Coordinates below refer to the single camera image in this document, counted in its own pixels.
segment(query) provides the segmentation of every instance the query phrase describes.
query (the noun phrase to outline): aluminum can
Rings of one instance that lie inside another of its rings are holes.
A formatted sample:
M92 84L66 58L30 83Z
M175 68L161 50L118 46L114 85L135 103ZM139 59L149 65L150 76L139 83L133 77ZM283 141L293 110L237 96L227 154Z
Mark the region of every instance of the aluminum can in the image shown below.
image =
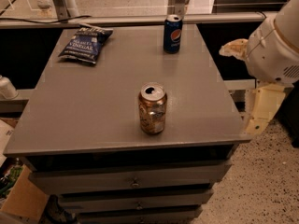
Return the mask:
M179 15L168 15L164 22L164 51L177 53L180 48L183 20Z
M141 129L148 134L160 133L165 127L167 94L164 87L150 82L141 88L138 96Z

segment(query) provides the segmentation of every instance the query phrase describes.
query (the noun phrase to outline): white robot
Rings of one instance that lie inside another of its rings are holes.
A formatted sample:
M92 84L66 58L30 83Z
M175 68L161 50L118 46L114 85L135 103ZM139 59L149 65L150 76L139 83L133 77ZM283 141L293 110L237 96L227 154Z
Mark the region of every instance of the white robot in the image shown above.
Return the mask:
M259 134L275 116L286 94L299 79L299 0L266 18L249 39L221 47L220 55L243 60L258 88L246 93L245 132Z

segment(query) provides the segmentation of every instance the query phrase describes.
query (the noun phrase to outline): blue can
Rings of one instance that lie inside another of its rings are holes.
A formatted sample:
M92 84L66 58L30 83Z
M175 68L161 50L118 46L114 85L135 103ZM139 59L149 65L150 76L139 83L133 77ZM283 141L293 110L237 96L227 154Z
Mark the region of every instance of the blue can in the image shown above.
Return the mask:
M168 15L164 22L164 51L177 53L180 47L183 20L179 15Z

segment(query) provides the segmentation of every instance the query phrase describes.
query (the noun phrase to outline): speckled floor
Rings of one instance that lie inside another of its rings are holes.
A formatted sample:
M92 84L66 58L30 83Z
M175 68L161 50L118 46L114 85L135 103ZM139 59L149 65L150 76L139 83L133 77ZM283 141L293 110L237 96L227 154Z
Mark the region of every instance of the speckled floor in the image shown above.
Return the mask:
M193 224L299 223L299 149L279 121L232 157Z

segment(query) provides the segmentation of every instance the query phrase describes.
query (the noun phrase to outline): drawer cabinet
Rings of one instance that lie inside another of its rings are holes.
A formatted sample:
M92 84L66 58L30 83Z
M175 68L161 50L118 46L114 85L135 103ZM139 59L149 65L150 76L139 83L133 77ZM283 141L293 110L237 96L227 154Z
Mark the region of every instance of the drawer cabinet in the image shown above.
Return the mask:
M122 211L89 213L78 215L81 224L105 223L105 224L164 224L172 221L188 221L198 217L202 212L197 205L181 206L173 208L154 208L141 211Z
M201 205L212 190L209 185L178 186L139 190L66 194L59 205L69 213L108 212L117 210L144 210L165 206Z
M30 176L47 194L81 193L118 189L145 189L219 181L229 161L197 161L139 167L33 173Z
M172 55L157 46L163 30L115 28L93 67L58 57L76 32L64 30L7 144L5 155L21 158L30 180L82 224L198 217L250 139L197 26L184 25ZM168 97L158 135L140 129L137 97L149 81Z

